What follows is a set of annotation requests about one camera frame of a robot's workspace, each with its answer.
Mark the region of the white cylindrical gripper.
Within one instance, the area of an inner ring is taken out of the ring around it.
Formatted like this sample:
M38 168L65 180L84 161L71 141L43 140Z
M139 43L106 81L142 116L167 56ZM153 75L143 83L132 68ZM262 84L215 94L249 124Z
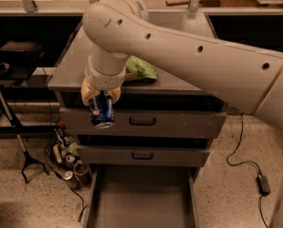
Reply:
M121 88L125 76L126 59L107 57L99 58L95 55L88 57L85 69L85 79L81 86L82 101L85 106L95 98L98 90L111 90L112 103L115 104L121 97Z

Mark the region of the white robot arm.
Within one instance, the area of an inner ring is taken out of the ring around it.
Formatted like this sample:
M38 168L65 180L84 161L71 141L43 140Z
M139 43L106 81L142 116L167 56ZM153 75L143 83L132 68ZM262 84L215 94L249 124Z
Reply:
M139 57L283 134L283 53L162 28L142 0L91 4L83 29L93 44L82 84L90 103L100 91L120 96L124 65Z

